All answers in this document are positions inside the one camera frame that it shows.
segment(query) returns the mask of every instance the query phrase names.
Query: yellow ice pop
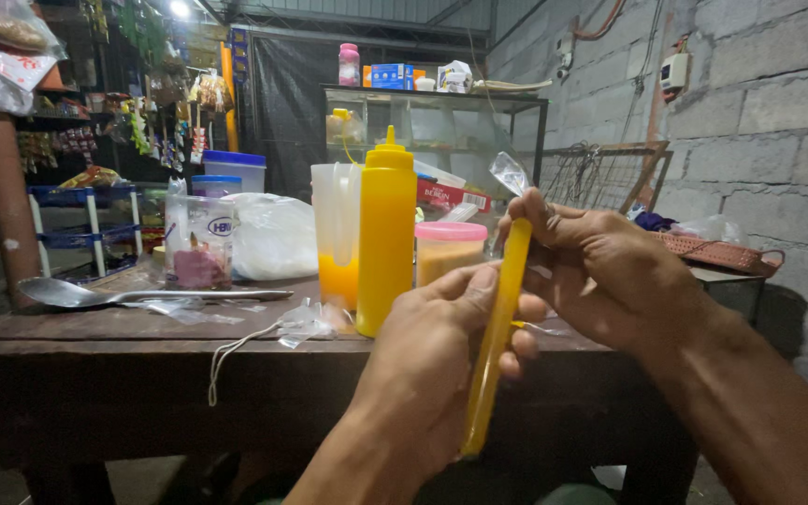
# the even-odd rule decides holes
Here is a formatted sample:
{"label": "yellow ice pop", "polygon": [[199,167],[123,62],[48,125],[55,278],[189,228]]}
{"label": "yellow ice pop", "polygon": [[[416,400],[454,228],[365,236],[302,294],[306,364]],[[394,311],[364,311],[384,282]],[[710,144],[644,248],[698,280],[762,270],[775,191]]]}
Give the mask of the yellow ice pop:
{"label": "yellow ice pop", "polygon": [[466,436],[461,447],[463,455],[478,455],[485,445],[488,421],[495,407],[495,392],[501,370],[498,361],[510,338],[511,321],[516,312],[522,287],[522,272],[529,255],[529,240],[532,224],[525,218],[516,219],[510,227],[510,235],[504,246],[504,263],[498,282],[498,297],[491,312],[491,319],[482,338],[482,349],[472,376],[467,407]]}

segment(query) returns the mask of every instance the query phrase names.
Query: yellow cap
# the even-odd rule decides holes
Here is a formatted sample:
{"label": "yellow cap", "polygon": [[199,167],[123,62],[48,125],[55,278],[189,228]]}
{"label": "yellow cap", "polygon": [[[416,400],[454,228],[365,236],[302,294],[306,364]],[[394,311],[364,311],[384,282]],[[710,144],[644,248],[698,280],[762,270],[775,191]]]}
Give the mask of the yellow cap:
{"label": "yellow cap", "polygon": [[366,152],[366,168],[413,170],[413,155],[405,151],[403,145],[395,143],[395,127],[392,125],[389,125],[385,144],[378,144],[376,149]]}

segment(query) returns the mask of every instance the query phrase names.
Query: wooden pole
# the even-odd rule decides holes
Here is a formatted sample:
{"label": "wooden pole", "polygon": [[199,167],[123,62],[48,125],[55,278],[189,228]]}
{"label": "wooden pole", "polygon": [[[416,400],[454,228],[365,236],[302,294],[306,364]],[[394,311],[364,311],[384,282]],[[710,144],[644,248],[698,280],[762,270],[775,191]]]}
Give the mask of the wooden pole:
{"label": "wooden pole", "polygon": [[235,84],[232,82],[232,49],[227,48],[220,42],[220,60],[223,64],[224,80],[230,88],[230,97],[235,108],[226,112],[226,141],[229,143],[229,150],[232,153],[239,152],[239,130],[236,129],[235,111],[239,107],[239,102],[235,99]]}
{"label": "wooden pole", "polygon": [[14,119],[0,112],[0,254],[8,295],[16,307],[33,303],[17,283],[39,276],[39,249],[17,148]]}

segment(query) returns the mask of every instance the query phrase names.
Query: wire mesh rack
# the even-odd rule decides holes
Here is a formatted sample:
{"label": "wire mesh rack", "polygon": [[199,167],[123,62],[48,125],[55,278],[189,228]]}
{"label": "wire mesh rack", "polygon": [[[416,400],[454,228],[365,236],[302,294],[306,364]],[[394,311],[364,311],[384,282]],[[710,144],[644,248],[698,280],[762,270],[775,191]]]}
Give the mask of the wire mesh rack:
{"label": "wire mesh rack", "polygon": [[541,152],[539,189],[545,201],[624,214],[638,197],[669,141],[632,144],[580,142]]}

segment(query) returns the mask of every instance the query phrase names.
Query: purple cloth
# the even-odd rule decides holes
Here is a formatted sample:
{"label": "purple cloth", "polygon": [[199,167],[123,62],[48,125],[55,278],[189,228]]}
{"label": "purple cloth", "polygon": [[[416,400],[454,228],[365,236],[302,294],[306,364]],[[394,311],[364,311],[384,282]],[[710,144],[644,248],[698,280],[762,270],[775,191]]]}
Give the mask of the purple cloth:
{"label": "purple cloth", "polygon": [[666,232],[675,223],[675,219],[663,217],[656,212],[642,212],[635,217],[635,224],[641,226],[648,232]]}

